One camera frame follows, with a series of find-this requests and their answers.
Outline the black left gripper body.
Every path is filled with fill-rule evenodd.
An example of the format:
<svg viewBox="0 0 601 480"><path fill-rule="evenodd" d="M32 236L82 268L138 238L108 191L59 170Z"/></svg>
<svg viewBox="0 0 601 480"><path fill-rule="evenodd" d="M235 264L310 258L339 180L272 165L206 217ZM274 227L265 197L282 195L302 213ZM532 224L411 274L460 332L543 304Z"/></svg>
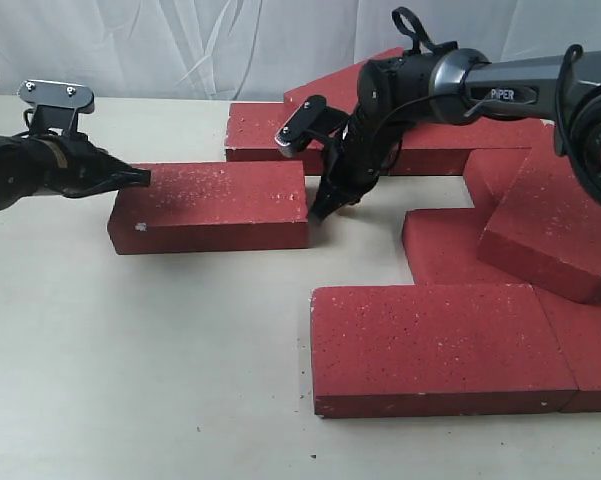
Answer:
<svg viewBox="0 0 601 480"><path fill-rule="evenodd" d="M123 163L86 137L34 136L27 139L27 146L44 158L44 187L65 198L86 198L125 187Z"/></svg>

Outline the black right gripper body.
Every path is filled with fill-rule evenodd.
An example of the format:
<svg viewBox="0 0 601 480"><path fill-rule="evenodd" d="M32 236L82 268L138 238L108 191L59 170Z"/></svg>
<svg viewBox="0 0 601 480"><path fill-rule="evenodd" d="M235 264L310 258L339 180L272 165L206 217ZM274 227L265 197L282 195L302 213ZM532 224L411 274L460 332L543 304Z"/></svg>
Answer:
<svg viewBox="0 0 601 480"><path fill-rule="evenodd" d="M386 113L365 113L356 107L329 150L319 194L334 200L360 200L393 162L405 126L382 120Z"/></svg>

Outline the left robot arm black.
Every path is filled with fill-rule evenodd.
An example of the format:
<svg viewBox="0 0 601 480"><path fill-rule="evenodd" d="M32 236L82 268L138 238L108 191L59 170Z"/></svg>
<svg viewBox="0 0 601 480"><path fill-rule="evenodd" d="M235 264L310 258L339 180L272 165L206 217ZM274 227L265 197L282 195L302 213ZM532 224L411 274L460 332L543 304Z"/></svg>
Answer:
<svg viewBox="0 0 601 480"><path fill-rule="evenodd" d="M82 199L150 185L149 170L123 162L78 130L79 116L95 110L91 88L27 79L17 96L27 104L26 129L0 135L0 211L26 197Z"/></svg>

